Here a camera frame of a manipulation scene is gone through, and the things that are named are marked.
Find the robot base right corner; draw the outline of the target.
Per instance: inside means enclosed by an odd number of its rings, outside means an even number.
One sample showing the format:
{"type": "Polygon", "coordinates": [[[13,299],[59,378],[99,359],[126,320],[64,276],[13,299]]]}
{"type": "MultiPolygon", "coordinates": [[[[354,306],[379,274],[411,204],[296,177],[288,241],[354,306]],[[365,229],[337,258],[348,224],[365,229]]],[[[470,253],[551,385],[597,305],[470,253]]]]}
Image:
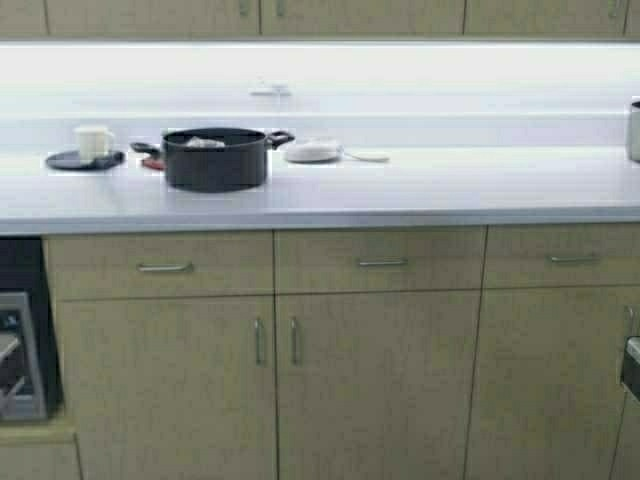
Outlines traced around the robot base right corner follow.
{"type": "Polygon", "coordinates": [[[625,344],[620,382],[637,400],[640,400],[640,359],[638,336],[630,337],[625,344]]]}

